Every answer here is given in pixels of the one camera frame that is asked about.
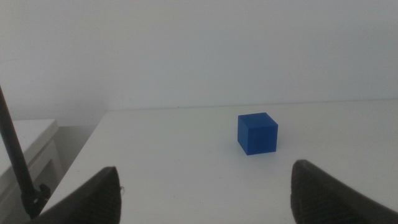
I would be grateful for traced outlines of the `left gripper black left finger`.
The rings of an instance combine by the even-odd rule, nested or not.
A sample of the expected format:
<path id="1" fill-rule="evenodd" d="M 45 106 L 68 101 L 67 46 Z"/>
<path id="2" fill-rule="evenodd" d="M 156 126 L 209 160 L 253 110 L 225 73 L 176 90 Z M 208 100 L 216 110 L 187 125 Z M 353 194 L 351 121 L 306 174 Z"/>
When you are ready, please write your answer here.
<path id="1" fill-rule="evenodd" d="M 33 224 L 119 224 L 121 186 L 115 167 L 105 167 L 81 187 L 30 222 Z"/>

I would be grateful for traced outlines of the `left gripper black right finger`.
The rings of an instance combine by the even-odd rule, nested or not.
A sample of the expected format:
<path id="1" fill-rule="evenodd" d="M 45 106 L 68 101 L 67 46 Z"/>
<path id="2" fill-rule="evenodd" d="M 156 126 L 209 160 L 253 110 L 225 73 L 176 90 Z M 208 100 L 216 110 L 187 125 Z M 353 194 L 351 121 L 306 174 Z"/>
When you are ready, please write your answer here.
<path id="1" fill-rule="evenodd" d="M 290 207 L 296 223 L 397 223 L 397 212 L 355 191 L 307 160 L 292 167 Z"/>

